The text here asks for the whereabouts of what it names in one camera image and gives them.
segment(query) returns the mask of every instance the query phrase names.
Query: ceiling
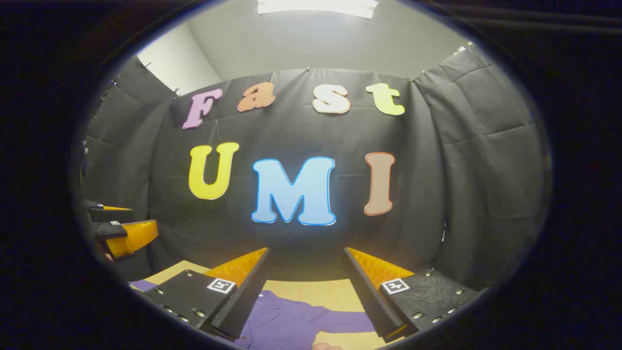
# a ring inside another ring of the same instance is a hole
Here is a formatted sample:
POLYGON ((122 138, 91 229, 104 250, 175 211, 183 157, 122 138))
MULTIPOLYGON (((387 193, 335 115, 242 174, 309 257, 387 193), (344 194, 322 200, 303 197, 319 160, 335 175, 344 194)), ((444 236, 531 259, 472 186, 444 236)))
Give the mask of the ceiling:
POLYGON ((188 26, 222 80, 307 66, 414 78, 468 42, 397 0, 378 1, 371 20, 323 11, 259 15, 257 1, 233 0, 188 26))

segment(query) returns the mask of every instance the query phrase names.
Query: foam letter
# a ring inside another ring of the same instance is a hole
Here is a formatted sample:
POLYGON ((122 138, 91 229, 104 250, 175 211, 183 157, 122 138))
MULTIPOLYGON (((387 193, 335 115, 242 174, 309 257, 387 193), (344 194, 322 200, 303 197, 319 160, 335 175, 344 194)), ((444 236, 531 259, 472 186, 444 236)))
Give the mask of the foam letter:
POLYGON ((219 88, 194 95, 192 97, 192 107, 190 107, 188 119, 182 125, 182 129, 196 128, 201 125, 201 123, 203 123, 201 115, 207 115, 211 110, 212 104, 214 104, 214 100, 219 99, 222 95, 223 91, 219 88))
POLYGON ((259 177, 257 210, 251 214, 255 222, 271 224, 276 221, 272 200, 284 222, 290 222, 298 204, 304 199, 298 221, 303 225, 332 225, 337 218, 330 212, 328 180, 335 161, 313 157, 305 161, 292 184, 281 163, 276 159, 262 159, 253 164, 259 177))
POLYGON ((276 98, 272 96, 272 91, 274 91, 274 84, 271 82, 263 82, 247 88, 243 93, 245 97, 238 103, 238 111, 244 112, 255 107, 268 106, 276 98))
POLYGON ((378 83, 365 88, 367 92, 374 94, 376 108, 388 115, 401 115, 405 112, 404 106, 393 104, 393 97, 399 97, 399 91, 389 88, 385 83, 378 83))
POLYGON ((313 107, 320 113, 346 113, 350 110, 350 101, 344 96, 348 91, 341 85, 322 84, 313 90, 316 100, 313 107))
POLYGON ((209 146, 197 146, 190 151, 190 175, 188 175, 188 185, 192 194, 200 199, 216 199, 225 194, 229 188, 229 178, 231 177, 231 161, 233 153, 239 149, 239 145, 235 142, 221 143, 216 147, 216 152, 220 154, 218 160, 218 174, 216 181, 208 185, 203 180, 203 172, 205 171, 205 162, 207 156, 211 153, 209 146))
POLYGON ((365 206, 367 215, 380 215, 390 211, 393 203, 389 199, 391 185, 391 166, 395 157, 390 153, 374 152, 365 156, 365 161, 371 167, 371 189, 369 203, 365 206))

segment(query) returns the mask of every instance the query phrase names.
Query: pink letter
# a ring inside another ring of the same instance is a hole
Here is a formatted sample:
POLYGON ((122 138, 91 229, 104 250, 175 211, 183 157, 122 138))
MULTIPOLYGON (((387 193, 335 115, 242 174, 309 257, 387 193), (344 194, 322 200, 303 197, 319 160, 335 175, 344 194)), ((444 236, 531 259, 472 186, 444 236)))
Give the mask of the pink letter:
POLYGON ((190 107, 190 113, 188 113, 188 120, 182 125, 182 129, 196 128, 201 125, 203 123, 201 116, 207 115, 214 100, 219 99, 222 95, 223 90, 220 88, 194 95, 192 97, 192 107, 190 107))

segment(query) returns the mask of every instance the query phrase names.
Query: letter u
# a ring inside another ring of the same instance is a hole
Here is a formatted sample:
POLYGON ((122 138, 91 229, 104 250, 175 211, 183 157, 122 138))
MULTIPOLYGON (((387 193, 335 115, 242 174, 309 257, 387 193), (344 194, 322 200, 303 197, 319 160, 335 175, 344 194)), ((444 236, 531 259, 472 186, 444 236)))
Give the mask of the letter u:
POLYGON ((197 146, 190 151, 190 174, 188 175, 188 185, 192 194, 200 199, 214 200, 220 198, 227 188, 229 188, 229 179, 231 178, 231 162, 233 153, 239 149, 239 145, 235 142, 227 142, 219 144, 216 152, 220 154, 218 161, 218 174, 216 181, 208 185, 203 180, 205 171, 205 163, 207 156, 211 153, 210 146, 197 146))

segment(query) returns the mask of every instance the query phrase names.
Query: orange letter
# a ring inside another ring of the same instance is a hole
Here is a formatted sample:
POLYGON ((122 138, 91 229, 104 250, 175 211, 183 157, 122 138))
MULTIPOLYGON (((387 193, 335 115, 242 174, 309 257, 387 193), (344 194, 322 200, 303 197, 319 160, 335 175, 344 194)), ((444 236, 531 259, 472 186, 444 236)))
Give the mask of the orange letter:
POLYGON ((255 107, 268 106, 275 99, 272 91, 274 91, 274 84, 271 82, 263 82, 247 88, 243 93, 245 97, 238 103, 238 111, 244 112, 255 107))

